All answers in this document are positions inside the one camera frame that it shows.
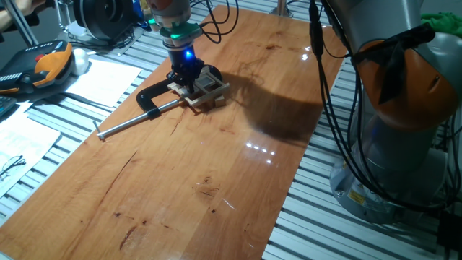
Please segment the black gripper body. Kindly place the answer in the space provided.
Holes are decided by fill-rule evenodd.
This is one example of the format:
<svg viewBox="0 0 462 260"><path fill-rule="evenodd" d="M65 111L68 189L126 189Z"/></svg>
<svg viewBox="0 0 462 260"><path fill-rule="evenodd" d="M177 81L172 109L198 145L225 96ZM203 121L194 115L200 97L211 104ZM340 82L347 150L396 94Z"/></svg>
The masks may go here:
<svg viewBox="0 0 462 260"><path fill-rule="evenodd" d="M202 61L196 57L193 43L169 48L168 54L171 61L171 71L176 71L189 77L192 63L194 61Z"/></svg>

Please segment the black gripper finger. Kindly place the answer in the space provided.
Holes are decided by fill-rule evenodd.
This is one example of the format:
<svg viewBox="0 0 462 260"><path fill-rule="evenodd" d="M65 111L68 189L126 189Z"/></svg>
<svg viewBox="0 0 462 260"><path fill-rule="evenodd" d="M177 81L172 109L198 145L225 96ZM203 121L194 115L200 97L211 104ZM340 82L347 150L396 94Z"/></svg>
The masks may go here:
<svg viewBox="0 0 462 260"><path fill-rule="evenodd" d="M179 72L176 72L176 71L170 71L168 74L167 74L167 78L182 86L182 87L185 87L187 89L187 91L189 93L193 93L193 79L190 78L189 76L185 76Z"/></svg>
<svg viewBox="0 0 462 260"><path fill-rule="evenodd" d="M190 93L194 93L194 82L200 76L204 61L194 61L190 68Z"/></svg>

